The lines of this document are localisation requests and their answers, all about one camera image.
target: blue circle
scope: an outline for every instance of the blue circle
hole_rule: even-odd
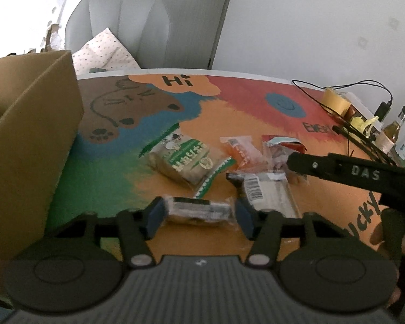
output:
[[[303,108],[301,108],[297,102],[292,101],[287,96],[279,94],[267,94],[266,100],[271,106],[287,116],[294,118],[306,117],[306,112],[303,110]]]

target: screw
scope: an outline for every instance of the screw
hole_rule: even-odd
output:
[[[266,266],[270,262],[270,258],[265,254],[253,254],[248,259],[253,266]]]
[[[153,259],[148,254],[137,254],[130,259],[134,266],[148,266]]]

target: orange speech bubble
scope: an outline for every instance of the orange speech bubble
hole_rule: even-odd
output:
[[[138,83],[153,84],[175,94],[194,92],[202,96],[216,96],[221,92],[216,85],[210,83],[205,75],[142,74],[129,75],[129,79]]]

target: human hand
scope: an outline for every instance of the human hand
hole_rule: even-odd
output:
[[[381,253],[383,256],[386,258],[390,258],[390,254],[385,246],[384,242],[384,235],[383,235],[383,225],[380,223],[375,227],[375,230],[373,231],[372,235],[370,236],[370,243],[372,245],[378,245],[378,252]],[[405,255],[405,235],[402,239],[402,253]],[[395,303],[397,300],[399,300],[400,297],[400,289],[396,287],[393,291],[393,294],[390,297],[390,300],[387,304],[387,307],[391,306],[393,303]]]

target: ridged gray surface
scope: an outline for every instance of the ridged gray surface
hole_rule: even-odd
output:
[[[384,310],[339,316],[289,298],[264,270],[235,256],[165,256],[155,268],[132,272],[99,306],[57,318],[15,312],[6,324],[389,324]]]

